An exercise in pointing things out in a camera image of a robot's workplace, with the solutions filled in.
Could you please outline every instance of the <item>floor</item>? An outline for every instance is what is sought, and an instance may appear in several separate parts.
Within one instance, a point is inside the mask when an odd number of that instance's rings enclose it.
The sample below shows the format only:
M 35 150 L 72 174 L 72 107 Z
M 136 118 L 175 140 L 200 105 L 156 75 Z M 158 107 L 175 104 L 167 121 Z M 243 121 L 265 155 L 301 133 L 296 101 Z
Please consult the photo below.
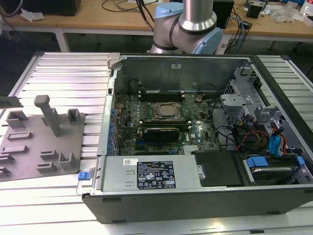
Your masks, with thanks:
M 13 33 L 8 39 L 0 36 L 0 96 L 7 96 L 26 68 L 35 51 L 60 51 L 52 33 Z M 150 36 L 102 35 L 102 44 L 97 44 L 93 34 L 68 34 L 72 52 L 128 52 L 145 53 L 152 45 Z M 307 73 L 313 66 L 313 44 L 302 44 L 297 51 L 292 49 L 296 42 L 278 42 L 273 50 L 268 50 L 267 41 L 246 40 L 239 54 L 288 55 L 295 64 Z M 309 74 L 313 80 L 313 71 Z

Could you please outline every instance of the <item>green circuit board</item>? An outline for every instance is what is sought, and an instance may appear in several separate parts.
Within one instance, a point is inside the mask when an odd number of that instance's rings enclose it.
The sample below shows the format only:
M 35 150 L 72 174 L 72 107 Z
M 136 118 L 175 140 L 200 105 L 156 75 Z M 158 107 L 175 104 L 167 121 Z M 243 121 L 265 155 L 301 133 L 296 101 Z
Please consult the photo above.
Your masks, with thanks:
M 122 133 L 119 141 L 119 155 L 190 154 L 184 151 L 188 149 L 188 145 L 198 150 L 220 149 L 220 142 L 213 132 L 209 119 L 209 100 L 196 102 L 196 97 L 197 93 L 185 94 L 183 102 L 175 103 L 177 108 L 175 120 L 191 121 L 189 131 L 180 132 L 177 142 L 147 144 L 140 134 L 143 128 L 139 122 L 143 119 L 156 121 L 155 107 L 159 103 L 143 103 L 132 95 L 117 95 L 115 107 L 118 109 L 118 129 Z

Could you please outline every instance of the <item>blue cable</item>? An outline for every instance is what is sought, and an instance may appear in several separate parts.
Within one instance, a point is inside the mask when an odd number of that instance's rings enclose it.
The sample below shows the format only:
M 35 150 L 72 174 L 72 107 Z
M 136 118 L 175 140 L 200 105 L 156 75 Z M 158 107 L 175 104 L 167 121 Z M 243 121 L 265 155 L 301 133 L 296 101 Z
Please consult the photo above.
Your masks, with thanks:
M 231 16 L 230 18 L 235 19 L 235 20 L 238 20 L 238 21 L 240 22 L 240 24 L 241 24 L 242 29 L 243 29 L 242 32 L 245 31 L 244 23 L 242 22 L 241 19 L 239 19 L 239 18 L 237 18 L 237 17 L 232 17 L 232 16 Z M 240 42 L 239 42 L 239 46 L 238 46 L 237 50 L 235 51 L 235 54 L 237 54 L 237 53 L 239 52 L 239 50 L 241 49 L 241 46 L 242 46 L 243 42 L 244 42 L 244 37 L 241 38 L 241 40 L 240 40 Z

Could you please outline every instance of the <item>black box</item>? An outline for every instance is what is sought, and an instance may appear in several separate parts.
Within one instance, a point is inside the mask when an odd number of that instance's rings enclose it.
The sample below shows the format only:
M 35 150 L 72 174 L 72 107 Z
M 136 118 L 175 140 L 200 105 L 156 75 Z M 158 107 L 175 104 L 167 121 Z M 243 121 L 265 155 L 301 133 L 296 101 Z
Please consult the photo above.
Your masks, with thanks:
M 6 13 L 12 13 L 21 0 L 0 0 Z M 47 15 L 75 16 L 81 0 L 24 0 L 23 9 Z
M 246 16 L 249 18 L 257 19 L 260 12 L 262 11 L 263 6 L 258 2 L 250 2 Z
M 214 0 L 213 11 L 217 16 L 216 27 L 224 29 L 227 27 L 229 16 L 234 6 L 234 0 Z

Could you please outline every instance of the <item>cpu socket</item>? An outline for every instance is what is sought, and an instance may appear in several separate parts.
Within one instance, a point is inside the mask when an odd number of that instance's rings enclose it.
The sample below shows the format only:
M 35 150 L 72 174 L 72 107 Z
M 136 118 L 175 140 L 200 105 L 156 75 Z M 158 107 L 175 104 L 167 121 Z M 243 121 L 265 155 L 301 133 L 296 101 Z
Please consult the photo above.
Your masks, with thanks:
M 179 104 L 174 102 L 155 103 L 155 119 L 177 119 L 181 118 Z

